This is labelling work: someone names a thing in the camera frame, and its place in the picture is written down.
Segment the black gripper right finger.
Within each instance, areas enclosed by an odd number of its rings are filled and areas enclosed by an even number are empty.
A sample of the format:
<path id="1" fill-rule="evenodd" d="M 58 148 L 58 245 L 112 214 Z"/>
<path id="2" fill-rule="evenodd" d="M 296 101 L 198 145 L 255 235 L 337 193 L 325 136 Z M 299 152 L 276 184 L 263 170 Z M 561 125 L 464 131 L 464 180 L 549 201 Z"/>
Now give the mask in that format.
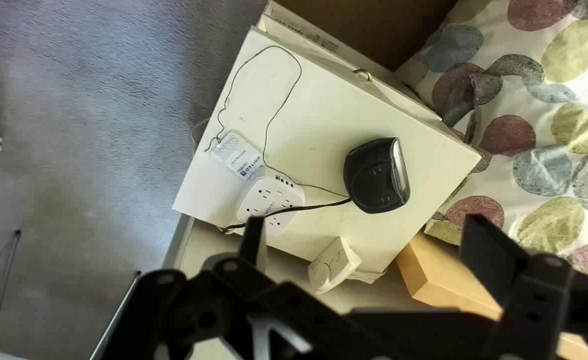
<path id="1" fill-rule="evenodd" d="M 464 220 L 459 259 L 505 313 L 513 313 L 513 287 L 529 253 L 482 214 Z"/>

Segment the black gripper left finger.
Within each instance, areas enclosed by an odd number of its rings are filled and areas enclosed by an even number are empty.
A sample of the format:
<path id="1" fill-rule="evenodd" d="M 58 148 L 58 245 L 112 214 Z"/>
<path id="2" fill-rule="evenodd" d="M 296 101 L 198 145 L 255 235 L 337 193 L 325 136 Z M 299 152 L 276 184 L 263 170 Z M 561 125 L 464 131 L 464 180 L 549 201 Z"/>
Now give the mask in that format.
<path id="1" fill-rule="evenodd" d="M 265 237 L 261 218 L 252 215 L 246 222 L 238 256 L 257 269 L 265 267 Z"/>

